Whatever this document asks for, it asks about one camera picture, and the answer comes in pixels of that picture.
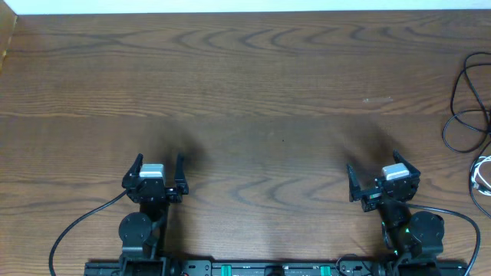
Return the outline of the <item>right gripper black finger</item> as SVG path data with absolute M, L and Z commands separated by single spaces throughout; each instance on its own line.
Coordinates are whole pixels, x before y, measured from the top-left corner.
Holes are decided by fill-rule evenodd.
M 410 175 L 406 178 L 419 178 L 421 172 L 413 166 L 411 163 L 409 163 L 405 158 L 402 157 L 402 155 L 395 149 L 393 151 L 393 158 L 395 163 L 403 163 L 410 171 Z
M 353 167 L 350 164 L 346 165 L 348 174 L 349 201 L 355 202 L 361 198 L 361 186 Z

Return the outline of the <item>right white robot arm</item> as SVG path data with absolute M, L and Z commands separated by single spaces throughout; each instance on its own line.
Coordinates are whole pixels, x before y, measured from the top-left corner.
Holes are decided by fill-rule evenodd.
M 346 165 L 349 201 L 361 203 L 364 212 L 378 211 L 384 243 L 393 254 L 369 267 L 370 275 L 466 275 L 469 265 L 458 261 L 438 261 L 443 253 L 443 218 L 428 207 L 412 213 L 409 201 L 416 195 L 420 171 L 398 151 L 394 164 L 385 166 L 362 189 L 353 166 Z

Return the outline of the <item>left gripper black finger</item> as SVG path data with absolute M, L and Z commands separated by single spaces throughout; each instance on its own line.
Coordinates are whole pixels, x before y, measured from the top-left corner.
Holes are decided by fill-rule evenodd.
M 176 184 L 176 188 L 180 191 L 181 194 L 189 193 L 188 182 L 185 177 L 184 169 L 183 169 L 184 158 L 181 154 L 177 155 L 176 158 L 176 169 L 174 174 L 174 182 Z
M 124 177 L 122 178 L 123 188 L 133 188 L 139 179 L 139 173 L 143 165 L 143 154 L 139 153 L 134 160 L 131 167 L 128 169 Z

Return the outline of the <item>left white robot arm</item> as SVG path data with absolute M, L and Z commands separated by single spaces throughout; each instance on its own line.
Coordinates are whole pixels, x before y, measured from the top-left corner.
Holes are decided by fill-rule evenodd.
M 139 210 L 124 217 L 119 225 L 120 257 L 117 261 L 86 263 L 84 276 L 176 276 L 183 273 L 182 262 L 164 251 L 170 206 L 181 203 L 183 196 L 189 193 L 181 155 L 176 158 L 173 181 L 173 185 L 166 185 L 163 164 L 144 163 L 143 155 L 137 155 L 122 178 L 125 195 L 139 205 Z

